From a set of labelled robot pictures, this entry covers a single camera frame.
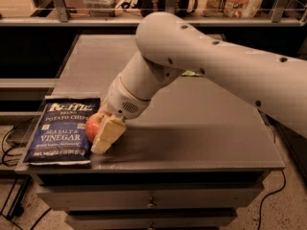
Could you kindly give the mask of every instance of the gray cabinet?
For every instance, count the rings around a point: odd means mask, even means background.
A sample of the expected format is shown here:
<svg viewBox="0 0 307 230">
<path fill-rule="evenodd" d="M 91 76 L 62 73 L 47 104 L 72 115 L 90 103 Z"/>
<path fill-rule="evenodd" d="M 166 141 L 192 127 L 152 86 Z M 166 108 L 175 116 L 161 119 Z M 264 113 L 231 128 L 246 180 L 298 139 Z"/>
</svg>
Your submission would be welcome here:
<svg viewBox="0 0 307 230">
<path fill-rule="evenodd" d="M 52 95 L 105 96 L 135 51 L 134 35 L 82 34 Z M 21 161 L 16 172 L 84 230 L 226 225 L 271 171 L 283 170 L 259 112 L 210 80 L 179 77 L 152 102 L 106 154 L 90 155 L 90 166 Z"/>
</svg>

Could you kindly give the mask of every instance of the metal frame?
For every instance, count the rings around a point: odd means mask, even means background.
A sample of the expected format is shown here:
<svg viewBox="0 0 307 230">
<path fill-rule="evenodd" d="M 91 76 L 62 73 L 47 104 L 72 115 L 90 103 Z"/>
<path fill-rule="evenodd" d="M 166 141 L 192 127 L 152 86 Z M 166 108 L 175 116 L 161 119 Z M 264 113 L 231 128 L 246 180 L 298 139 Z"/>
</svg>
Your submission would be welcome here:
<svg viewBox="0 0 307 230">
<path fill-rule="evenodd" d="M 22 199 L 24 197 L 24 195 L 26 194 L 30 183 L 31 183 L 31 177 L 29 175 L 24 176 L 23 180 L 22 180 L 22 184 L 18 190 L 17 195 L 15 196 L 12 205 L 10 207 L 9 212 L 6 215 L 6 219 L 11 220 L 13 219 L 15 216 L 19 217 L 23 214 L 24 212 L 24 208 L 21 206 L 22 203 Z"/>
<path fill-rule="evenodd" d="M 66 8 L 64 0 L 54 0 L 57 10 L 58 19 L 47 17 L 23 17 L 23 18 L 1 18 L 1 26 L 78 26 L 78 27 L 135 27 L 141 18 L 138 17 L 110 17 L 110 18 L 72 18 L 69 10 Z M 251 18 L 251 19 L 227 19 L 227 18 L 205 18 L 205 17 L 188 17 L 185 20 L 195 26 L 264 26 L 264 27 L 301 27 L 307 23 L 307 5 L 305 12 L 301 18 L 285 18 L 282 17 L 284 12 L 287 12 L 287 6 L 291 4 L 289 0 L 275 0 L 273 8 L 269 13 L 269 17 Z M 166 11 L 174 12 L 174 0 L 166 0 Z"/>
</svg>

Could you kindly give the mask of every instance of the red apple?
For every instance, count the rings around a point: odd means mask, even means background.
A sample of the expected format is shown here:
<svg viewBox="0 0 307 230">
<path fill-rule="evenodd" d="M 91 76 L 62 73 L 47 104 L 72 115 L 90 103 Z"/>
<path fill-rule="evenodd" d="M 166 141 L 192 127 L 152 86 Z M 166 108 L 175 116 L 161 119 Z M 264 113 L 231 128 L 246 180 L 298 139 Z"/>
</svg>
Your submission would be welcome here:
<svg viewBox="0 0 307 230">
<path fill-rule="evenodd" d="M 105 111 L 97 112 L 91 115 L 85 123 L 85 133 L 87 139 L 93 143 L 95 136 L 98 133 L 99 127 L 105 118 L 110 117 L 111 114 Z"/>
</svg>

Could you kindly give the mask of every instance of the table top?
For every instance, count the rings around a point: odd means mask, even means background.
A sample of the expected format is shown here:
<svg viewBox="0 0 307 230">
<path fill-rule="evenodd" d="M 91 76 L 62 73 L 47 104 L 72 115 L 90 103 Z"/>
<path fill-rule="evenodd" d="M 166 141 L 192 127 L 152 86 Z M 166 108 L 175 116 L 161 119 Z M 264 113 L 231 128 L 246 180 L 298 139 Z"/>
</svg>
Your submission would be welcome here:
<svg viewBox="0 0 307 230">
<path fill-rule="evenodd" d="M 106 96 L 137 51 L 132 34 L 82 34 L 52 95 Z M 258 110 L 204 77 L 179 77 L 91 168 L 57 173 L 263 171 L 284 168 Z M 53 173 L 19 163 L 18 173 Z"/>
</svg>

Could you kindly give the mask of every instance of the blue chip bag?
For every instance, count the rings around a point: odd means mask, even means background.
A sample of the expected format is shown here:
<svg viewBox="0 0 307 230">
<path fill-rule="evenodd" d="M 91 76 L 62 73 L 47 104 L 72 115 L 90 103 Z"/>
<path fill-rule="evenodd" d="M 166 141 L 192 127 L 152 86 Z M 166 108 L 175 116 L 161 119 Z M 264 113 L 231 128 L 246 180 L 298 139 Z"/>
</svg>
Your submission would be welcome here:
<svg viewBox="0 0 307 230">
<path fill-rule="evenodd" d="M 100 107 L 99 98 L 46 100 L 24 162 L 34 165 L 88 164 L 91 143 L 85 123 Z"/>
</svg>

